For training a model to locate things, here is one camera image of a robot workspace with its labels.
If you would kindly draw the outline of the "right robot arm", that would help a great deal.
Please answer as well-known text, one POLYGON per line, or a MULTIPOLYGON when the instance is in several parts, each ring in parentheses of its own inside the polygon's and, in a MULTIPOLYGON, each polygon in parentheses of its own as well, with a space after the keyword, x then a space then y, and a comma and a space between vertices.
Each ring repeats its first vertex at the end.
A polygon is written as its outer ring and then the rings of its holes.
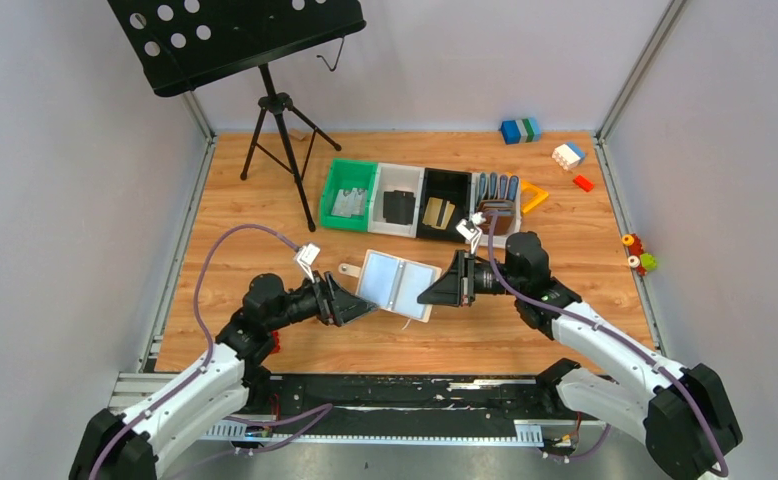
POLYGON ((606 379, 563 358, 539 374, 568 409, 640 441, 673 479, 727 478, 726 456, 743 434, 718 373, 687 367, 633 340, 604 320, 551 273, 534 232, 510 235, 504 259, 456 251, 452 264, 418 297, 462 307, 479 294, 510 294, 522 321, 591 360, 606 379))

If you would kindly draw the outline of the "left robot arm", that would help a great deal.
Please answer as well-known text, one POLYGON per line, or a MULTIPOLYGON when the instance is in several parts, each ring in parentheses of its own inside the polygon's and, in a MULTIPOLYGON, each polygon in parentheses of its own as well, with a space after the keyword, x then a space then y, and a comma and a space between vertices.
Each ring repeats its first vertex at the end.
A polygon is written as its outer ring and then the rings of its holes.
POLYGON ((245 407, 269 379, 263 362, 276 346, 274 332, 310 319, 341 327, 378 308, 331 273, 315 274, 296 289, 285 288, 275 274, 255 277, 210 350, 122 413, 103 409, 90 419, 70 478, 162 478, 179 455, 245 407))

